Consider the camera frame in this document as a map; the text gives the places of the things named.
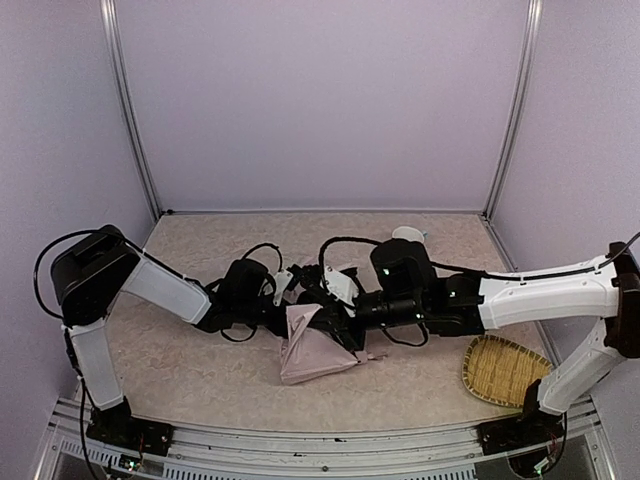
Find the pink umbrella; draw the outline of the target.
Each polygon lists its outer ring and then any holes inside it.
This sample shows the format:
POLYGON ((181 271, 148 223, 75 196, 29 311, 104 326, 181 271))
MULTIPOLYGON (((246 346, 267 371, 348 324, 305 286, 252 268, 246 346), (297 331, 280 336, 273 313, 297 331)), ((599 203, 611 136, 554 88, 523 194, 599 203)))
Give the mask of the pink umbrella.
POLYGON ((288 337, 280 346, 280 378, 284 385, 295 385, 336 374, 370 361, 380 361, 385 354, 376 356, 365 350, 351 353, 334 341, 328 334, 312 326, 314 314, 321 308, 317 302, 298 303, 302 287, 299 282, 293 291, 285 293, 282 306, 286 306, 288 337))

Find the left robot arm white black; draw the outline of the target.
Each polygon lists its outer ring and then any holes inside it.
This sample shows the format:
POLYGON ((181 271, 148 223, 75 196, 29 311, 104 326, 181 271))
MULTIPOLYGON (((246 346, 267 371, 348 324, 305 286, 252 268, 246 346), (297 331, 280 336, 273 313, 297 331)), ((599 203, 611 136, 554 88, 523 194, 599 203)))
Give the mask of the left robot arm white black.
POLYGON ((260 329, 284 338, 287 321, 283 293, 291 275, 268 268, 244 254, 226 274, 207 285, 171 268, 128 239, 114 225, 63 235, 37 255, 32 271, 36 301, 62 324, 67 355, 79 376, 81 434, 85 438, 165 454, 173 420, 214 426, 222 416, 211 407, 181 401, 158 419, 135 415, 115 371, 107 319, 122 295, 136 297, 194 329, 228 342, 260 329))

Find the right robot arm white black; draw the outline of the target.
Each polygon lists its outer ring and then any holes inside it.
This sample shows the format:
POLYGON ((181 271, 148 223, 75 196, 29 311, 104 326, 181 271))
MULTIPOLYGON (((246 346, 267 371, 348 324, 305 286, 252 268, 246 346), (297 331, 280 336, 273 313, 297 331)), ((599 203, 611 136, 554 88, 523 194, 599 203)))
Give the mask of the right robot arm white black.
POLYGON ((321 264, 322 307, 310 325, 351 353, 367 331, 415 325, 423 337, 482 334, 530 321, 594 317, 587 338, 555 370, 529 385, 522 413, 485 422, 478 434, 486 454, 534 445, 567 432, 571 404, 615 366, 639 356, 639 268, 630 246, 616 242, 606 255, 547 270, 497 274, 430 260, 423 234, 398 227, 373 241, 370 261, 379 290, 362 293, 351 277, 321 264))

